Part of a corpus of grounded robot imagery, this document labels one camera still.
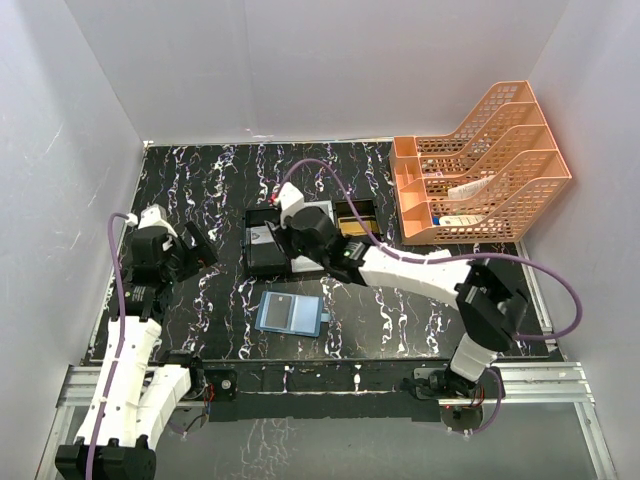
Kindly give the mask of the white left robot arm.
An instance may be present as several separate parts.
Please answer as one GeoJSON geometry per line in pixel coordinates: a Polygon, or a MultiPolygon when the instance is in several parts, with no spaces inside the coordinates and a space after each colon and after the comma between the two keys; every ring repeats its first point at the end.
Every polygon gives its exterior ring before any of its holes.
{"type": "Polygon", "coordinates": [[[73,443],[56,452],[65,479],[154,478],[155,449],[174,409],[207,383],[190,352],[165,353],[155,371],[148,365],[174,286],[216,262],[213,245],[192,222],[187,243],[157,204],[124,220],[133,229],[131,261],[114,268],[118,310],[89,410],[73,443]]]}

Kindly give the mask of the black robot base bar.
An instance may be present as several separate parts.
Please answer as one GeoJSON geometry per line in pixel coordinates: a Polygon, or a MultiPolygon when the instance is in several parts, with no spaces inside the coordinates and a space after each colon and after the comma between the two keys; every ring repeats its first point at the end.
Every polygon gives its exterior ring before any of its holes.
{"type": "Polygon", "coordinates": [[[464,380],[438,361],[206,361],[192,379],[180,403],[210,422],[393,418],[472,431],[504,396],[498,368],[464,380]]]}

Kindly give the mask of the blue card holder wallet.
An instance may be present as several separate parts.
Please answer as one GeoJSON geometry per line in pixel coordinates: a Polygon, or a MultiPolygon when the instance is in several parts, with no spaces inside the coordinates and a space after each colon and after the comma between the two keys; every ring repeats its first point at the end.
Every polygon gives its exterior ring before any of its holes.
{"type": "Polygon", "coordinates": [[[266,291],[262,293],[255,323],[257,330],[316,338],[320,334],[321,326],[329,323],[331,316],[330,313],[325,310],[324,301],[321,297],[279,293],[290,295],[294,299],[289,328],[273,329],[264,327],[263,319],[266,299],[270,294],[276,293],[279,292],[266,291]]]}

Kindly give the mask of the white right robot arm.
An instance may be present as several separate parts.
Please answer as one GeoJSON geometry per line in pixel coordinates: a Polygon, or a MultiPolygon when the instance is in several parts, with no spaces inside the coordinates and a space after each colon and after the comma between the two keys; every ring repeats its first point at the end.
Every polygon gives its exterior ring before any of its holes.
{"type": "Polygon", "coordinates": [[[398,288],[456,309],[465,332],[448,366],[405,385],[438,397],[472,397],[485,370],[512,348],[529,304],[528,295],[502,279],[492,260],[456,260],[445,250],[412,255],[344,235],[318,207],[266,224],[289,259],[304,256],[345,284],[398,288]]]}

